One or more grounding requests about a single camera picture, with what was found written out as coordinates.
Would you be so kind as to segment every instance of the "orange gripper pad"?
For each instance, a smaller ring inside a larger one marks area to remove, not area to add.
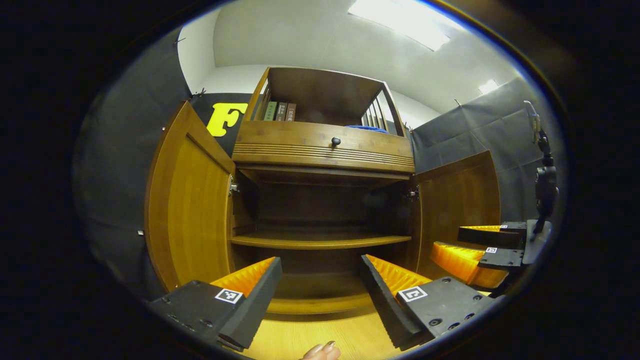
[[[497,287],[509,272],[488,268],[479,268],[478,262],[484,256],[483,250],[457,247],[434,242],[431,259],[451,275],[460,278],[467,285],[484,288]]]
[[[236,272],[228,274],[227,276],[221,277],[211,284],[219,286],[220,288],[240,291],[245,297],[248,297],[253,290],[253,287],[258,283],[262,274],[264,274],[274,259],[275,257],[272,257],[262,260],[259,263],[249,265],[246,268],[242,268]]]
[[[465,229],[482,230],[482,231],[497,231],[500,232],[500,225],[479,225],[479,226],[461,226]]]
[[[415,272],[411,272],[395,264],[389,263],[388,261],[378,259],[368,254],[367,258],[369,258],[369,261],[371,261],[371,263],[376,268],[394,296],[400,290],[431,282],[431,279],[428,279],[427,277],[416,274]]]

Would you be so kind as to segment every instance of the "drawer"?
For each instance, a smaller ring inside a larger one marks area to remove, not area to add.
[[[340,138],[335,147],[334,137]],[[411,143],[405,137],[310,122],[242,122],[232,159],[236,163],[415,172]]]

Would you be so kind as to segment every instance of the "bookshelf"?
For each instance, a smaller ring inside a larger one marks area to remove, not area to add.
[[[329,70],[268,67],[249,102],[246,114],[251,115],[245,120],[264,120],[270,102],[295,104],[295,122],[370,126],[406,136],[384,81]]]
[[[264,121],[269,102],[296,104],[294,120]],[[265,70],[240,124],[232,159],[238,165],[415,172],[411,143],[384,81],[294,67]]]

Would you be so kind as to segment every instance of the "book spine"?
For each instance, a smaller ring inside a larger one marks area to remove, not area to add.
[[[278,104],[278,113],[276,114],[276,121],[284,121],[284,117],[287,113],[287,103],[281,102]]]
[[[287,118],[286,121],[293,121],[296,118],[296,105],[290,102],[287,105]]]
[[[269,105],[267,105],[267,111],[264,113],[264,121],[273,121],[273,115],[276,112],[277,102],[269,101]]]

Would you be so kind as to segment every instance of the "wooden shelf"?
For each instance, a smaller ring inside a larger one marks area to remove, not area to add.
[[[372,306],[368,293],[327,299],[276,299],[269,303],[267,312],[273,314],[309,315],[350,311]]]
[[[355,171],[329,168],[286,167],[274,165],[240,164],[237,169],[255,184],[305,184],[366,188],[368,191],[402,180],[408,174]]]
[[[400,243],[411,236],[375,233],[294,233],[283,231],[256,231],[231,238],[231,243],[252,247],[292,250],[352,249]]]

